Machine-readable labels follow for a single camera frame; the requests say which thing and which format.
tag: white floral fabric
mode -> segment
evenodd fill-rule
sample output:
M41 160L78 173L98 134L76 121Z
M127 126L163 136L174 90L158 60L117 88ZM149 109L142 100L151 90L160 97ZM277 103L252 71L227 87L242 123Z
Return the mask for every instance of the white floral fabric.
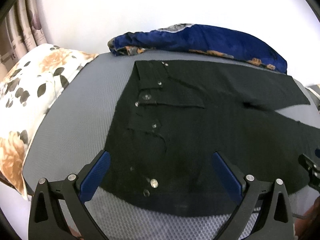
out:
M22 168L32 139L52 104L98 54L42 44L0 82L0 172L27 199Z

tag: blue gripper pad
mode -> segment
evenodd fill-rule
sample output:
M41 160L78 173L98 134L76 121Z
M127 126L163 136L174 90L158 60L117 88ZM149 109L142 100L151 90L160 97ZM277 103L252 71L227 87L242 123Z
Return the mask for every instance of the blue gripper pad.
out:
M212 155L212 166L231 200L240 205L242 186L217 152Z
M104 152L80 185L79 199L82 204L90 201L107 173L111 163L110 154Z

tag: curtain fold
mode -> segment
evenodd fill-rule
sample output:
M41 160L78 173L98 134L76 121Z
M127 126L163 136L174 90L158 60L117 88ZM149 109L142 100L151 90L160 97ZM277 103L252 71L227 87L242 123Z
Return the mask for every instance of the curtain fold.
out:
M0 82L36 46L47 43L36 0L17 0L0 23Z

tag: black pants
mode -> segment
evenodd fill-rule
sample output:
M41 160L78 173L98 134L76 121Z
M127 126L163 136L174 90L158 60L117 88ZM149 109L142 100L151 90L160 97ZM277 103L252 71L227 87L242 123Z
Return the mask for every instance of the black pants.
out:
M212 62L137 61L108 132L111 167L101 187L178 216L230 213L235 204L211 164L212 153L222 151L243 173L281 178L293 193L308 183L298 156L315 160L320 138L319 129L273 111L297 104L309 101L286 75Z

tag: silver screw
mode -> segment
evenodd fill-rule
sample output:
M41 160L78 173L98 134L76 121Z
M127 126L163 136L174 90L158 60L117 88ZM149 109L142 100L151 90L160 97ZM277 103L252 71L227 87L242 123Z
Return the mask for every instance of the silver screw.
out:
M150 100L151 98L152 98L152 96L151 96L151 95L148 95L148 94L146 94L146 95L143 97L144 100Z
M282 184L283 184L282 179L276 179L276 182L277 182L279 185L282 185Z
M254 176L252 176L250 174L247 175L246 178L247 178L248 181L254 181Z
M150 196L150 192L149 192L149 190L147 190L147 189L145 189L145 190L143 191L143 194L144 194L145 197L149 197L149 196Z
M156 188L158 187L158 181L156 179L152 179L150 181L151 187Z
M44 184L44 182L45 182L45 178L39 179L39 184Z
M70 174L70 175L68 176L68 180L71 180L71 181L75 180L75 178L76 178L76 175L75 175L75 174Z

